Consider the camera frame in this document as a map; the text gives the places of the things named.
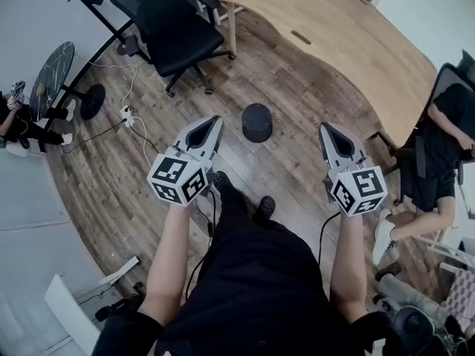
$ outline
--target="white sneaker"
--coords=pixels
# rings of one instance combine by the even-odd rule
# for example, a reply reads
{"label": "white sneaker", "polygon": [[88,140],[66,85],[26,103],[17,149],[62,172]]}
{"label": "white sneaker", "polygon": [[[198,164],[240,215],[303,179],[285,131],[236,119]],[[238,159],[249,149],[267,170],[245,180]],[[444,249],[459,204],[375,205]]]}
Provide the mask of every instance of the white sneaker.
{"label": "white sneaker", "polygon": [[73,134],[66,133],[62,135],[62,144],[61,145],[69,145],[73,141]]}
{"label": "white sneaker", "polygon": [[68,110],[68,115],[66,116],[66,121],[67,122],[70,122],[73,117],[74,117],[74,110],[76,109],[76,100],[75,99],[72,99],[68,106],[66,107],[66,109]]}
{"label": "white sneaker", "polygon": [[373,264],[378,265],[381,262],[381,258],[383,257],[384,253],[391,249],[396,242],[391,239],[391,231],[395,224],[386,220],[386,217],[391,213],[388,209],[381,210],[379,214],[379,221],[378,225],[376,226],[375,238],[376,241],[374,242],[373,248]]}

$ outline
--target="forearm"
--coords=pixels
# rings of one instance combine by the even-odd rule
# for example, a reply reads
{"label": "forearm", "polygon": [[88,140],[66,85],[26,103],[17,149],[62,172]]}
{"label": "forearm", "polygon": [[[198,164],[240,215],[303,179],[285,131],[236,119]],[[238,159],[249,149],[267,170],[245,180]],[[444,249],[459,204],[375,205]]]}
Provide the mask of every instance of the forearm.
{"label": "forearm", "polygon": [[465,134],[455,124],[453,124],[443,112],[439,111],[435,104],[430,105],[427,113],[440,129],[445,133],[450,134],[452,137],[459,139],[461,135]]}
{"label": "forearm", "polygon": [[0,136],[5,136],[10,129],[13,120],[15,119],[16,109],[12,109],[8,114],[7,118],[3,123],[0,125]]}
{"label": "forearm", "polygon": [[162,238],[147,279],[140,308],[163,326],[173,319],[185,286],[189,249],[190,209],[171,205]]}
{"label": "forearm", "polygon": [[340,234],[330,281],[330,302],[350,321],[366,314],[363,219],[341,214]]}

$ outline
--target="black stool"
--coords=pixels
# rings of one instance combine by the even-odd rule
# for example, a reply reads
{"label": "black stool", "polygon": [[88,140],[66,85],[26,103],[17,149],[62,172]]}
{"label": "black stool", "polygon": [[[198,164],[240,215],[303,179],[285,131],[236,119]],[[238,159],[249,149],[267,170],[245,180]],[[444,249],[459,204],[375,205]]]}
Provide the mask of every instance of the black stool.
{"label": "black stool", "polygon": [[272,115],[268,107],[251,104],[243,112],[243,134],[250,142],[264,142],[272,134]]}

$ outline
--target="hand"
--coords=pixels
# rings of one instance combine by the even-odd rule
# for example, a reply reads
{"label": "hand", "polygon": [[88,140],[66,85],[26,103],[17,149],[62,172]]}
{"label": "hand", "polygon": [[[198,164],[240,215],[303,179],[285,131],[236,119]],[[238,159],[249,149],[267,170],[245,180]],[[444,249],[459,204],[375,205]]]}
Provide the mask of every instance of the hand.
{"label": "hand", "polygon": [[462,133],[457,139],[459,140],[459,144],[464,151],[470,151],[475,146],[475,141],[473,141],[472,138],[465,133]]}

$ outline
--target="power outlet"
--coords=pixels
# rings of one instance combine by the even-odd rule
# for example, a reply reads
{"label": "power outlet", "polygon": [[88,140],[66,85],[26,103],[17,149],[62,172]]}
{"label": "power outlet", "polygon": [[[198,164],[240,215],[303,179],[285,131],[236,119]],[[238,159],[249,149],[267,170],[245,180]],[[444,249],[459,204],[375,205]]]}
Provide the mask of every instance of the power outlet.
{"label": "power outlet", "polygon": [[122,120],[125,120],[124,123],[127,128],[130,128],[135,122],[135,119],[132,117],[132,111],[132,108],[128,105],[124,105],[120,110],[120,116],[122,117]]}

